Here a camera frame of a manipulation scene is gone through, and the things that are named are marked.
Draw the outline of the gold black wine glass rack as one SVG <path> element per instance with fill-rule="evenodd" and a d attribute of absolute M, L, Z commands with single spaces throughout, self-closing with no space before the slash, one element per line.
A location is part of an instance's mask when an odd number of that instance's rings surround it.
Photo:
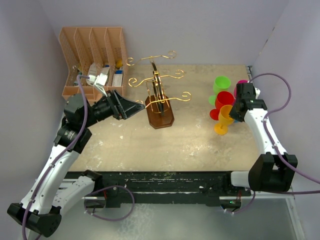
<path fill-rule="evenodd" d="M 184 91 L 181 97 L 168 97 L 165 93 L 162 79 L 182 79 L 185 73 L 183 70 L 178 69 L 176 70 L 175 75 L 161 75 L 157 69 L 154 59 L 174 59 L 176 56 L 177 53 L 174 50 L 170 50 L 166 55 L 151 55 L 139 60 L 134 60 L 134 58 L 128 57 L 124 63 L 125 65 L 132 67 L 141 61 L 150 61 L 152 77 L 145 78 L 141 81 L 138 81 L 135 77 L 131 77 L 128 80 L 128 85 L 132 88 L 137 88 L 143 84 L 146 85 L 148 96 L 143 104 L 147 112 L 148 122 L 151 127 L 156 130 L 171 127 L 173 125 L 175 117 L 171 106 L 171 100 L 188 102 L 192 99 L 192 94 L 188 91 Z"/>

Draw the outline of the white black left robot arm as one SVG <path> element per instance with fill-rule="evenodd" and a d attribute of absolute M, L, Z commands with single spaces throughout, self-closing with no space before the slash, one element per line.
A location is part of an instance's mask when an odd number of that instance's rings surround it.
<path fill-rule="evenodd" d="M 89 127 L 109 117 L 126 120 L 144 108 L 143 104 L 124 98 L 116 90 L 107 91 L 93 105 L 82 93 L 70 96 L 45 167 L 27 195 L 20 202 L 10 204 L 7 214 L 23 230 L 50 237 L 73 204 L 85 195 L 98 196 L 103 191 L 102 176 L 88 170 L 64 192 L 57 193 L 92 136 Z"/>

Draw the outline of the green wine glass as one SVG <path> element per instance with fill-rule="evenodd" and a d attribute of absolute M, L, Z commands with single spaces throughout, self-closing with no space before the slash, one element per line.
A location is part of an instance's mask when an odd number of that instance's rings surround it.
<path fill-rule="evenodd" d="M 220 93 L 222 91 L 228 91 L 230 86 L 231 86 L 231 80 L 228 77 L 226 77 L 226 76 L 217 76 L 215 78 L 215 80 L 214 80 L 213 87 L 212 87 L 213 95 L 211 95 L 208 98 L 208 102 L 211 105 L 214 105 L 218 93 Z"/>

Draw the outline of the yellow wine glass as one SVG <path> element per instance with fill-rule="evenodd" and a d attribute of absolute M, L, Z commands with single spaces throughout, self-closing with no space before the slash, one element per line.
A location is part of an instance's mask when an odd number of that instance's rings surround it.
<path fill-rule="evenodd" d="M 232 105 L 224 105 L 221 107 L 218 115 L 218 123 L 214 125 L 214 131 L 218 135 L 225 135 L 228 133 L 228 126 L 234 122 L 234 119 L 230 117 L 230 111 L 232 110 Z"/>

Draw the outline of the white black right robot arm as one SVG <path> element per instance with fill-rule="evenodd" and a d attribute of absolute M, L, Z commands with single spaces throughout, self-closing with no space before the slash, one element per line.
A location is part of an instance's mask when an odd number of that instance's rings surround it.
<path fill-rule="evenodd" d="M 235 103 L 229 116 L 249 126 L 259 156 L 249 171 L 232 171 L 230 179 L 222 183 L 222 190 L 228 196 L 235 195 L 240 187 L 273 193 L 290 189 L 295 172 L 287 164 L 295 168 L 298 159 L 288 154 L 281 145 L 267 113 L 267 106 L 262 99 L 256 98 L 256 89 L 252 83 L 236 85 Z"/>

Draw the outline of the red wine glass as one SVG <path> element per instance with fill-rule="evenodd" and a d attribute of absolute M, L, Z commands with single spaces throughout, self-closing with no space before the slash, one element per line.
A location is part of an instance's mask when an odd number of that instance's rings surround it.
<path fill-rule="evenodd" d="M 225 105 L 233 105 L 235 102 L 234 96 L 228 91 L 221 91 L 217 94 L 214 102 L 215 109 L 212 109 L 209 113 L 210 117 L 218 121 L 219 113 L 223 106 Z"/>

